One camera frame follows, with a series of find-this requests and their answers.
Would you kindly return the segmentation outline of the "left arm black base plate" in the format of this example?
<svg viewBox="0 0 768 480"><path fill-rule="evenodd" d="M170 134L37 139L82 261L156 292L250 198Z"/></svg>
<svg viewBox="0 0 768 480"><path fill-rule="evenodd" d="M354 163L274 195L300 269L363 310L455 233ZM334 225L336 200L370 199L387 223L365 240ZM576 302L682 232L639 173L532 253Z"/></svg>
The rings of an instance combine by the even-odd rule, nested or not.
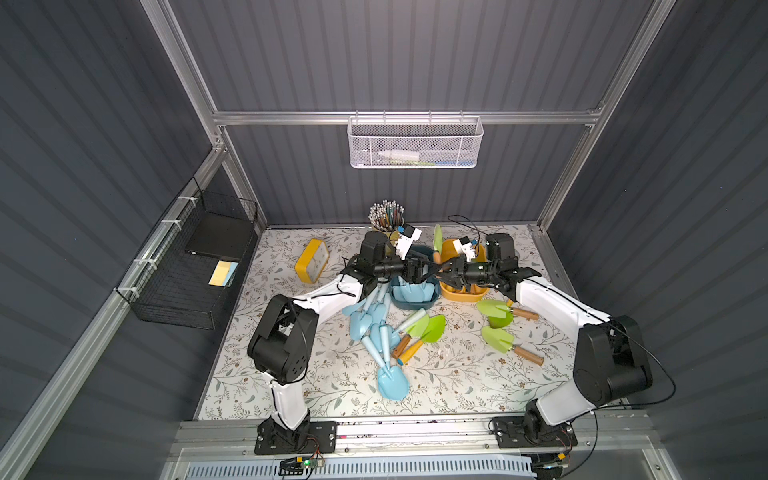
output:
<svg viewBox="0 0 768 480"><path fill-rule="evenodd" d="M312 421L307 417L296 430L289 430L277 420L268 418L258 426L254 454L265 456L333 453L336 448L337 427L338 423L335 421Z"/></svg>

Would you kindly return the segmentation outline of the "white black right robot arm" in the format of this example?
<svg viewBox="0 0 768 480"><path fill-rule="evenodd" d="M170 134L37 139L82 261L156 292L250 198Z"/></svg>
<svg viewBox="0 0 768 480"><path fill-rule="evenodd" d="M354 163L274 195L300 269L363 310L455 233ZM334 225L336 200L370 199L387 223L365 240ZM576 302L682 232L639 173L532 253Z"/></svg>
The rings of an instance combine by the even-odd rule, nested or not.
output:
<svg viewBox="0 0 768 480"><path fill-rule="evenodd" d="M652 386L650 354L636 321L592 308L555 287L539 271L521 266L510 235L491 234L487 240L485 261L459 253L438 263L437 278L455 289L492 288L532 308L575 343L571 379L528 403L529 428L560 427Z"/></svg>

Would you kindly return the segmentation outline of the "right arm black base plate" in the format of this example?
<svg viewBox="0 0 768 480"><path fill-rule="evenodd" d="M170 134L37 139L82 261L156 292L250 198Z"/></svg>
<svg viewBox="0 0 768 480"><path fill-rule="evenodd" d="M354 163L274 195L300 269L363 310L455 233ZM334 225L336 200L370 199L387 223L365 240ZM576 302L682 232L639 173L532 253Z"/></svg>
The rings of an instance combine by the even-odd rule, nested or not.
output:
<svg viewBox="0 0 768 480"><path fill-rule="evenodd" d="M488 428L501 449L560 447L570 450L578 445L574 430L568 423L551 426L537 417L492 417Z"/></svg>

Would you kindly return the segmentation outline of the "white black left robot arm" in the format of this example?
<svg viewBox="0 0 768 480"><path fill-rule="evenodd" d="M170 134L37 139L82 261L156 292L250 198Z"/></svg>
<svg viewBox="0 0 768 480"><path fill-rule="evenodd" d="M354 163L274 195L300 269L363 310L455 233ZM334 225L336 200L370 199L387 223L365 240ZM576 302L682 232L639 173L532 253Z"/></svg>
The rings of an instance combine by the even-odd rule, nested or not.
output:
<svg viewBox="0 0 768 480"><path fill-rule="evenodd" d="M359 253L330 283L299 297L272 297L247 347L248 356L265 376L271 392L274 411L269 425L287 434L307 429L310 413L302 382L315 334L321 323L339 312L349 317L350 338L361 342L377 363L382 396L395 401L407 396L409 382L402 369L391 364L391 352L399 332L427 314L419 309L401 326L390 326L389 290L393 279L418 285L437 272L437 265L428 256L411 251L420 236L421 230L411 225L400 229L395 243L383 232L370 231Z"/></svg>

